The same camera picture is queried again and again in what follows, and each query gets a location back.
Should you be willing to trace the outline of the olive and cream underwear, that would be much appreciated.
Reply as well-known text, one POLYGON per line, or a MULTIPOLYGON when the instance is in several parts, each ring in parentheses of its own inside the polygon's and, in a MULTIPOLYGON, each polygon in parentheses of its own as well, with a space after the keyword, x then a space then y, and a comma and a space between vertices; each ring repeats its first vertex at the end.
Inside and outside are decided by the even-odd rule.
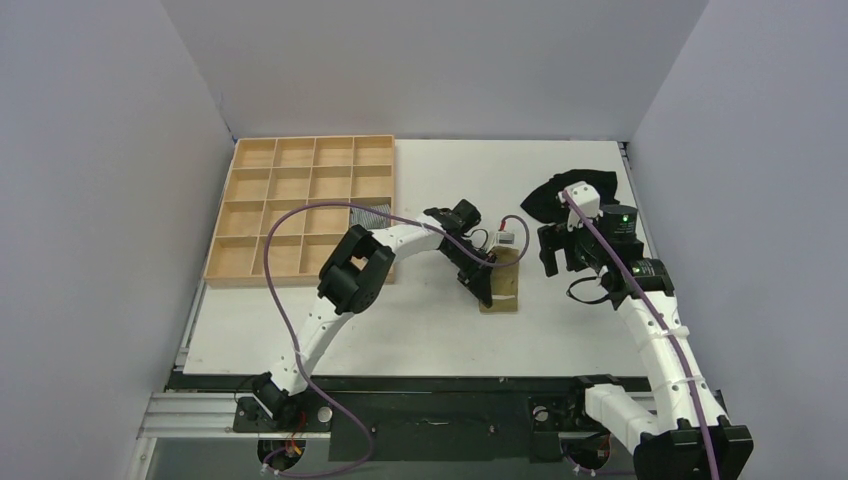
MULTIPOLYGON (((518 259, 520 251, 510 247, 495 246, 491 252, 497 263, 509 263, 518 259)), ((492 306, 479 304, 481 314, 512 314, 519 309, 519 264, 495 268, 491 275, 492 306)))

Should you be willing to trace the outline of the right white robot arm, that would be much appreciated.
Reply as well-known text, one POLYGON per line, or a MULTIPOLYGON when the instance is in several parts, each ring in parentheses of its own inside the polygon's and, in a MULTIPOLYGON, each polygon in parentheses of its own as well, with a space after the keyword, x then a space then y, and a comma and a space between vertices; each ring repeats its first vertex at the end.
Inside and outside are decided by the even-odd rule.
POLYGON ((638 404, 615 383, 595 383, 564 400, 578 427, 595 421, 627 448, 639 479, 737 479, 754 441, 733 423, 702 375, 678 313, 675 287, 659 259, 645 254, 636 234, 638 211, 621 204, 566 199, 566 221, 539 229, 547 276, 562 251, 572 272, 592 271, 632 336, 646 369, 655 407, 638 404))

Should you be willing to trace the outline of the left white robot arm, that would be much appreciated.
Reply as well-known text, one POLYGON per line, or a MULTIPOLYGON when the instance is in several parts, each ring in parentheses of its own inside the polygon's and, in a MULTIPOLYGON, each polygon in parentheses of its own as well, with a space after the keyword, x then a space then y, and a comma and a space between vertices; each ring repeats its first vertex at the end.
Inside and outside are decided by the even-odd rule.
POLYGON ((272 429, 295 423, 299 405, 294 396, 307 389, 311 372, 344 324, 376 301, 394 264, 438 251, 457 267, 458 282, 484 306, 492 305, 496 257, 466 238, 481 221, 473 204, 461 200, 453 208, 428 208, 415 219, 385 217, 387 228, 354 224, 341 237, 319 270, 316 300, 302 327, 286 326, 292 355, 253 381, 259 416, 272 429))

